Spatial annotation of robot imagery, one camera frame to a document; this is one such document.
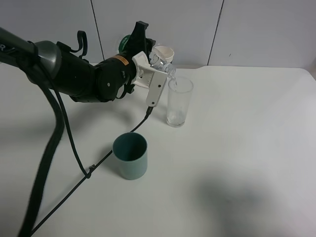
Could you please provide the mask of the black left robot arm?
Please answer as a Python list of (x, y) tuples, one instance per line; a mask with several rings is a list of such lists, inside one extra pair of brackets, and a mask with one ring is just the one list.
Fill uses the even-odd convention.
[(75, 102), (109, 102), (123, 98), (134, 89), (136, 65), (133, 56), (144, 52), (148, 57), (156, 41), (146, 37), (148, 24), (138, 21), (127, 39), (122, 52), (93, 66), (84, 57), (88, 42), (84, 31), (77, 32), (78, 50), (68, 45), (48, 40), (33, 43), (13, 33), (0, 30), (0, 61), (18, 66), (17, 60), (25, 58), (31, 68), (43, 78), (50, 89), (69, 95)]

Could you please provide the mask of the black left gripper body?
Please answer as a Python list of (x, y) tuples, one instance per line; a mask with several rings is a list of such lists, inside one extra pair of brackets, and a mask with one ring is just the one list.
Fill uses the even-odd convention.
[(95, 66), (96, 98), (98, 102), (122, 99), (133, 92), (132, 80), (136, 77), (136, 66), (132, 57), (140, 50), (126, 50)]

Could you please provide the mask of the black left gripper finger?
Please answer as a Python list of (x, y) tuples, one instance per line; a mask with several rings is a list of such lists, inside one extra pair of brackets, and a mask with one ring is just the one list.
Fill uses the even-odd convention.
[(125, 51), (128, 58), (132, 58), (140, 52), (144, 52), (149, 57), (146, 29), (149, 24), (143, 21), (137, 21), (133, 32), (131, 33), (129, 40), (125, 45)]
[(153, 40), (151, 38), (146, 38), (146, 55), (147, 55), (148, 59), (150, 58), (150, 54), (151, 54), (155, 44), (156, 44), (155, 40)]

